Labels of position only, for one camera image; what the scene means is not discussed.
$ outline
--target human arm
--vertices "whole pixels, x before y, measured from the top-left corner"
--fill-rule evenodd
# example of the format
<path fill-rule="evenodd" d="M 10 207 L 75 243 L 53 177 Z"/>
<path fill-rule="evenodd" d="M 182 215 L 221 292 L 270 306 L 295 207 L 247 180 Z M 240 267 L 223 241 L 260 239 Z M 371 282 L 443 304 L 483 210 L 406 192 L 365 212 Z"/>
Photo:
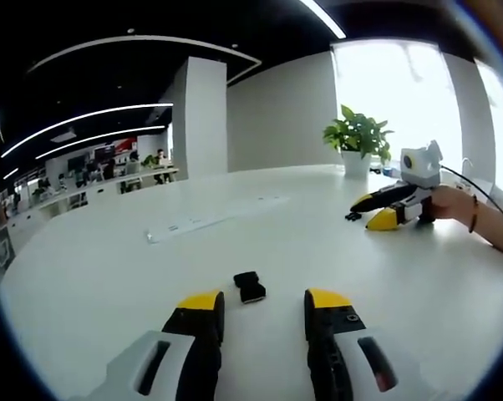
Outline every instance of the human arm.
<path fill-rule="evenodd" d="M 432 194 L 432 213 L 437 219 L 454 219 L 466 227 L 472 223 L 475 203 L 462 190 L 442 185 Z M 479 202 L 475 232 L 503 252 L 503 215 Z"/>

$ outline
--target green leaves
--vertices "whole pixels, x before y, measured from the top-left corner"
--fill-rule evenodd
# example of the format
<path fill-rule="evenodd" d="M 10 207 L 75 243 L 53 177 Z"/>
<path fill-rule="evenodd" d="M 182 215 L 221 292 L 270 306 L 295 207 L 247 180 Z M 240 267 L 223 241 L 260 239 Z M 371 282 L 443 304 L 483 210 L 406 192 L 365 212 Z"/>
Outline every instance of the green leaves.
<path fill-rule="evenodd" d="M 323 131 L 324 142 L 335 150 L 351 150 L 361 152 L 363 158 L 366 154 L 378 155 L 382 162 L 391 159 L 390 145 L 385 139 L 391 130 L 381 132 L 388 121 L 376 123 L 376 120 L 367 118 L 364 114 L 354 113 L 348 106 L 341 105 L 344 119 L 334 119 L 334 125 L 329 125 Z"/>

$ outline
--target person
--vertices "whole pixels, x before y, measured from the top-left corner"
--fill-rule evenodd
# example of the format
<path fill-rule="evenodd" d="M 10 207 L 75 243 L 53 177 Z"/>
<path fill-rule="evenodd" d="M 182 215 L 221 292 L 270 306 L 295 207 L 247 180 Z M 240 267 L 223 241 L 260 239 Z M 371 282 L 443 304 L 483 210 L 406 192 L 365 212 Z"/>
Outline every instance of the person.
<path fill-rule="evenodd" d="M 166 157 L 165 155 L 165 152 L 163 149 L 158 149 L 157 150 L 157 161 L 159 163 L 159 166 L 164 166 L 164 167 L 167 167 L 168 166 L 168 158 Z M 156 185 L 159 185 L 159 184 L 164 184 L 165 181 L 169 181 L 170 180 L 170 173 L 164 173 L 163 176 L 164 176 L 164 180 L 162 180 L 160 178 L 162 174 L 157 174 L 157 175 L 154 175 L 153 178 L 155 178 L 155 181 L 156 181 Z"/>
<path fill-rule="evenodd" d="M 114 168 L 116 166 L 116 160 L 110 159 L 109 163 L 103 168 L 103 179 L 112 180 L 114 178 Z"/>
<path fill-rule="evenodd" d="M 140 162 L 138 161 L 138 152 L 131 152 L 129 156 L 129 161 L 125 165 L 125 175 L 138 174 L 140 173 Z M 127 192 L 132 190 L 139 190 L 142 188 L 142 179 L 135 178 L 133 180 L 127 180 Z"/>
<path fill-rule="evenodd" d="M 466 192 L 446 185 L 437 187 L 432 193 L 432 214 L 436 219 L 457 220 L 503 252 L 502 213 Z"/>

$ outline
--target small black object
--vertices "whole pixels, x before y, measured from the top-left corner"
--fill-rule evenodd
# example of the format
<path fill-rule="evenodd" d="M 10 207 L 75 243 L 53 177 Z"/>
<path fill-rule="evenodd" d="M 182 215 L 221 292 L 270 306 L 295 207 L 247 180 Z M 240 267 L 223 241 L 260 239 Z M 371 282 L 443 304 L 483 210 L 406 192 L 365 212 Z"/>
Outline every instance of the small black object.
<path fill-rule="evenodd" d="M 267 296 L 267 289 L 259 284 L 259 276 L 255 272 L 237 274 L 233 280 L 235 285 L 241 289 L 242 303 L 261 301 Z"/>
<path fill-rule="evenodd" d="M 363 217 L 360 213 L 353 211 L 352 213 L 348 213 L 344 218 L 348 221 L 356 221 Z"/>

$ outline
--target white pillar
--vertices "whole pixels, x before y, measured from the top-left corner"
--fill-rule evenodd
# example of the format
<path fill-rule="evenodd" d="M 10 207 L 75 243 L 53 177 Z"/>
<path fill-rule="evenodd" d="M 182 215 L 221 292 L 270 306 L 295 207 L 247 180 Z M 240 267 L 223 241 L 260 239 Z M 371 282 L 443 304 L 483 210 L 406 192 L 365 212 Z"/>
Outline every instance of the white pillar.
<path fill-rule="evenodd" d="M 224 63 L 190 57 L 173 88 L 174 161 L 178 179 L 227 173 Z"/>
<path fill-rule="evenodd" d="M 472 162 L 475 178 L 495 183 L 495 132 L 478 67 L 451 54 L 444 56 L 460 111 L 463 157 Z"/>

